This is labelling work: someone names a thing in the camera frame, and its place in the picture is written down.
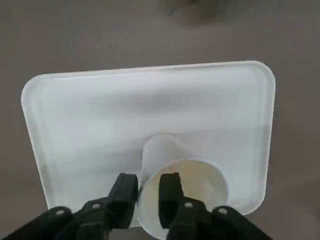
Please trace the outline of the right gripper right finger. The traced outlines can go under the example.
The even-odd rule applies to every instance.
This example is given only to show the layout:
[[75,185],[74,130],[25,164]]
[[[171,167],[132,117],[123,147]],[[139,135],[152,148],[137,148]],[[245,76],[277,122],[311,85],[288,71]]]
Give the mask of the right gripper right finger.
[[158,188],[158,216],[167,240],[270,240],[255,224],[232,207],[212,211],[184,196],[179,173],[162,174]]

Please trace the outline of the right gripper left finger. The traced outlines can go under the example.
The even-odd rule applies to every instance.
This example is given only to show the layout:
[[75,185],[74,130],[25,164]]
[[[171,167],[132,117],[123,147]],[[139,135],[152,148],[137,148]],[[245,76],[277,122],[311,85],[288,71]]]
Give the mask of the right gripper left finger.
[[108,196],[86,202],[77,212],[53,207],[5,237],[7,240],[107,240],[128,229],[138,199],[138,178],[120,173]]

